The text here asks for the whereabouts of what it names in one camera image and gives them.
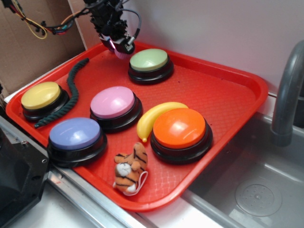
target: plush toy tag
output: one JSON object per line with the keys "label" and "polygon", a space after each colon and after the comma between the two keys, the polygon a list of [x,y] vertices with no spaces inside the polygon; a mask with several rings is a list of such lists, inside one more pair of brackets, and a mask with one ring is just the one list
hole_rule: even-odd
{"label": "plush toy tag", "polygon": [[141,175],[139,176],[138,186],[137,186],[136,191],[133,192],[133,193],[123,192],[124,195],[126,195],[126,196],[134,196],[134,195],[136,195],[139,192],[139,190],[142,188],[143,184],[146,182],[147,177],[148,177],[148,171],[142,172]]}

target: tiger plush toy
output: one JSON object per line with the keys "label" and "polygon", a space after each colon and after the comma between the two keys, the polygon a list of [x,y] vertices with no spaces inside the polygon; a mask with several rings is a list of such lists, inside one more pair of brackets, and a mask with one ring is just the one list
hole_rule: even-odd
{"label": "tiger plush toy", "polygon": [[148,172],[148,156],[144,146],[138,142],[133,147],[133,153],[119,153],[114,157],[115,183],[113,187],[125,195],[135,195],[145,182]]}

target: stainless steel sink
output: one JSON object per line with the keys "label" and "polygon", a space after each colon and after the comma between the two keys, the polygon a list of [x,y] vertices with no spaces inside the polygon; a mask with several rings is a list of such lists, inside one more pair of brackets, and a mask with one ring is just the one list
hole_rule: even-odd
{"label": "stainless steel sink", "polygon": [[270,142],[271,119],[255,114],[183,194],[224,227],[304,227],[304,131]]}

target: button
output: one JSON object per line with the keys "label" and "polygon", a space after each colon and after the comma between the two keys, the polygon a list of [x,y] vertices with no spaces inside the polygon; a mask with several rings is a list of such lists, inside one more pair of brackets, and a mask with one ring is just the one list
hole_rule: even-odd
{"label": "button", "polygon": [[134,70],[147,72],[164,66],[168,61],[168,54],[161,49],[147,49],[133,55],[130,65]]}
{"label": "button", "polygon": [[49,138],[58,149],[71,151],[92,145],[100,134],[100,126],[95,120],[78,117],[57,124]]}
{"label": "button", "polygon": [[159,144],[171,149],[184,149],[198,143],[205,135],[204,117],[188,108],[173,109],[159,116],[153,133]]}
{"label": "button", "polygon": [[91,111],[102,119],[123,115],[134,105],[135,97],[131,89],[115,86],[98,93],[91,101]]}
{"label": "button", "polygon": [[60,91],[57,83],[44,82],[26,91],[21,103],[29,110],[40,109],[54,102],[59,97]]}

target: green rope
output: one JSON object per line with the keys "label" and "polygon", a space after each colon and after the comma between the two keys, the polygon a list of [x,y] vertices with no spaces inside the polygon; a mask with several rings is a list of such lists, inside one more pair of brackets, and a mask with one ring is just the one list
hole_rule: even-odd
{"label": "green rope", "polygon": [[49,124],[50,122],[61,118],[67,112],[69,112],[77,103],[78,98],[79,98],[79,92],[75,86],[74,79],[77,74],[77,72],[83,68],[87,63],[89,62],[89,58],[85,58],[81,61],[79,61],[68,74],[67,78],[67,85],[71,91],[71,99],[62,107],[60,108],[57,112],[52,113],[51,115],[48,115],[47,117],[44,117],[43,119],[39,120],[38,123],[35,124],[35,128],[39,128],[42,126],[45,126]]}

